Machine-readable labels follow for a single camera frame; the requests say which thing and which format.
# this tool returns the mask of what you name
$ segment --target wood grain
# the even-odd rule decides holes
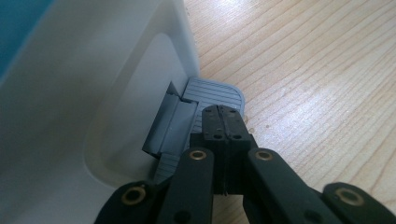
[[[396,1],[185,0],[202,77],[311,187],[356,185],[396,214]],[[214,223],[248,222],[217,196]]]

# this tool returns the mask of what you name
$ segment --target white plastic bin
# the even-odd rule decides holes
[[[53,2],[1,81],[0,223],[92,223],[198,73],[181,0]]]

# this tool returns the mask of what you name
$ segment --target wooden table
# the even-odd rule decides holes
[[[202,77],[311,187],[356,185],[396,214],[396,1],[185,0]],[[248,222],[215,197],[214,223]]]

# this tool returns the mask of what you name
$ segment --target teal object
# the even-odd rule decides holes
[[[0,1],[0,80],[53,0]]]

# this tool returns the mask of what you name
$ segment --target screw hole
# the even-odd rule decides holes
[[[346,188],[337,189],[335,191],[335,195],[338,196],[338,198],[342,202],[353,206],[361,206],[364,204],[364,199],[352,189],[346,189]]]
[[[126,205],[141,203],[146,197],[146,190],[142,187],[131,187],[122,194],[121,201]]]
[[[256,152],[256,158],[263,161],[270,161],[273,155],[267,151],[258,151]]]
[[[201,150],[194,150],[190,153],[190,158],[196,161],[200,161],[206,158],[206,153]]]

